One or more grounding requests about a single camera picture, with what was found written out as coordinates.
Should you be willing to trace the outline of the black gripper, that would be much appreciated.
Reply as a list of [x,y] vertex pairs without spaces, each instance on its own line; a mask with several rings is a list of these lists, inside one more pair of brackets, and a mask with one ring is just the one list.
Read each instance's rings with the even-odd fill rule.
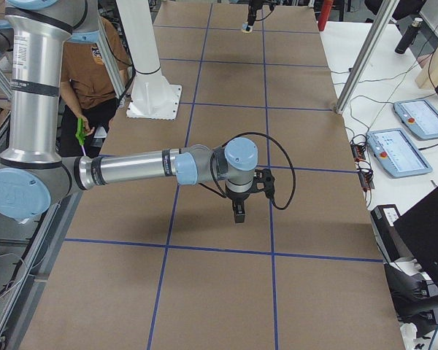
[[251,192],[249,190],[245,192],[235,192],[228,187],[226,188],[226,196],[232,201],[232,208],[234,212],[234,222],[245,221],[245,207],[244,202],[250,197]]
[[247,24],[253,26],[256,21],[256,14],[263,8],[264,0],[249,0]]

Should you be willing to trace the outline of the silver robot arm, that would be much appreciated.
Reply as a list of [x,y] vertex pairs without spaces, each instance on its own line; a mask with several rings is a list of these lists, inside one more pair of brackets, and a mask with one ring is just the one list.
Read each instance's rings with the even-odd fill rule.
[[0,214],[23,221],[96,186],[173,176],[181,185],[224,181],[234,220],[258,192],[258,149],[247,133],[210,149],[193,145],[128,156],[100,156],[93,135],[108,128],[118,100],[99,87],[93,103],[72,84],[94,80],[91,49],[103,33],[95,1],[8,1],[13,30],[8,147],[0,154]]

